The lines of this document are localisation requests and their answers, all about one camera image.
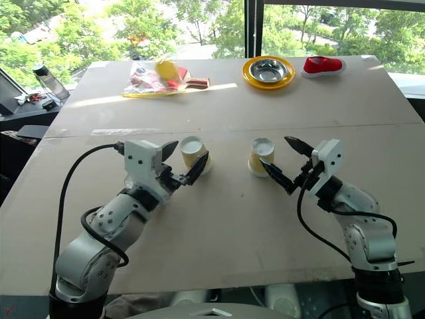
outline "stainless steel bowl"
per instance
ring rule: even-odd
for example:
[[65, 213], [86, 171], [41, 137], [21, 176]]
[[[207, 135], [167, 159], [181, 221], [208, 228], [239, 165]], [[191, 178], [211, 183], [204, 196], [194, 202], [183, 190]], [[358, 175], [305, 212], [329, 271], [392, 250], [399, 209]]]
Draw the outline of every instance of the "stainless steel bowl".
[[262, 58], [250, 66], [251, 76], [257, 81], [268, 84], [281, 81], [287, 73], [285, 64], [273, 58]]

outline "paper cup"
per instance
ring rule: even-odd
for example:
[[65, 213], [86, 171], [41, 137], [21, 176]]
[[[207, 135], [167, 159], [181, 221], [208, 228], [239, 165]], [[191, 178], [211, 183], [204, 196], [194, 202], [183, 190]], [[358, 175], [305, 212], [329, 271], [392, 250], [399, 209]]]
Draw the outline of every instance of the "paper cup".
[[[197, 136], [189, 136], [180, 143], [181, 155], [188, 169], [192, 167], [198, 156], [204, 154], [207, 149], [202, 139]], [[201, 175], [208, 173], [213, 165], [211, 164], [211, 155], [208, 155], [207, 164]]]
[[248, 160], [248, 169], [251, 173], [258, 177], [267, 177], [268, 174], [263, 168], [260, 158], [271, 163], [274, 161], [274, 144], [268, 138], [256, 138], [252, 141], [251, 156]]

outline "red shoe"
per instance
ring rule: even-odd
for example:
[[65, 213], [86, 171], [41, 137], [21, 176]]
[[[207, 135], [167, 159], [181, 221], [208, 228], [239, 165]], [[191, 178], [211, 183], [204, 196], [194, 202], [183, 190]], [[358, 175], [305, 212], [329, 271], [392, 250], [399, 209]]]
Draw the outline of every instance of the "red shoe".
[[322, 75], [336, 75], [345, 70], [345, 62], [338, 58], [312, 56], [305, 60], [303, 75], [306, 78], [317, 78]]

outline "cardboard sheet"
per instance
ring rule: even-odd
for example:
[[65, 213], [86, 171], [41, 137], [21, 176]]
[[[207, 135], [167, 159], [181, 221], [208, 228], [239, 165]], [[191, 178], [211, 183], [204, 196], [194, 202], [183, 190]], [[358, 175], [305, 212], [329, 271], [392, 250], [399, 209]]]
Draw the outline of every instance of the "cardboard sheet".
[[[0, 294], [47, 294], [58, 198], [66, 172], [86, 150], [117, 140], [157, 144], [197, 134], [211, 151], [213, 167], [192, 187], [180, 188], [159, 208], [127, 251], [130, 263], [117, 271], [110, 293], [158, 292], [333, 280], [352, 276], [350, 265], [302, 229], [291, 197], [246, 166], [254, 138], [270, 138], [276, 163], [294, 178], [306, 158], [284, 141], [297, 136], [311, 145], [339, 138], [345, 148], [341, 179], [370, 191], [382, 212], [398, 223], [403, 272], [425, 270], [423, 224], [423, 124], [343, 128], [241, 130], [44, 139], [0, 209]], [[167, 161], [185, 170], [177, 149]], [[81, 214], [106, 203], [124, 186], [124, 159], [114, 150], [80, 164], [66, 196], [62, 244], [79, 232]], [[335, 218], [305, 198], [305, 220], [344, 247]]]
[[89, 136], [101, 129], [161, 133], [422, 123], [375, 57], [344, 56], [340, 76], [308, 79], [305, 58], [289, 58], [294, 81], [279, 90], [251, 87], [245, 59], [177, 61], [216, 89], [124, 98], [131, 61], [89, 68], [47, 132], [47, 137]]

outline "cup rim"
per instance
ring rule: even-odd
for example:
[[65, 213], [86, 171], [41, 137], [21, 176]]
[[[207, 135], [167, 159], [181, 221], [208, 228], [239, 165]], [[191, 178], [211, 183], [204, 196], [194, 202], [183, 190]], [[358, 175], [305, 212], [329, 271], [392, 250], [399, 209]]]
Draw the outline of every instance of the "cup rim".
[[[200, 144], [200, 146], [199, 146], [199, 149], [196, 149], [195, 151], [193, 151], [193, 152], [187, 152], [186, 150], [184, 150], [183, 148], [185, 147], [185, 145], [187, 144], [187, 143], [189, 143], [189, 142], [198, 142], [199, 144]], [[196, 154], [196, 153], [198, 153], [199, 151], [201, 151], [202, 150], [202, 147], [203, 147], [203, 145], [204, 145], [204, 142], [202, 141], [202, 139], [201, 138], [199, 138], [198, 136], [194, 136], [194, 135], [192, 135], [192, 136], [188, 136], [188, 137], [186, 137], [186, 138], [184, 138], [181, 142], [180, 142], [180, 145], [179, 145], [179, 148], [180, 148], [180, 150], [181, 150], [181, 152], [182, 153], [184, 153], [184, 154]]]
[[[264, 144], [268, 144], [269, 146], [271, 146], [270, 151], [267, 154], [259, 154], [257, 153], [257, 151], [255, 150], [255, 146], [259, 144], [259, 142], [263, 142]], [[253, 152], [255, 152], [255, 154], [259, 155], [259, 156], [268, 156], [270, 154], [272, 154], [274, 152], [274, 143], [272, 140], [269, 140], [268, 138], [256, 138], [255, 140], [252, 141], [251, 143], [251, 150]]]

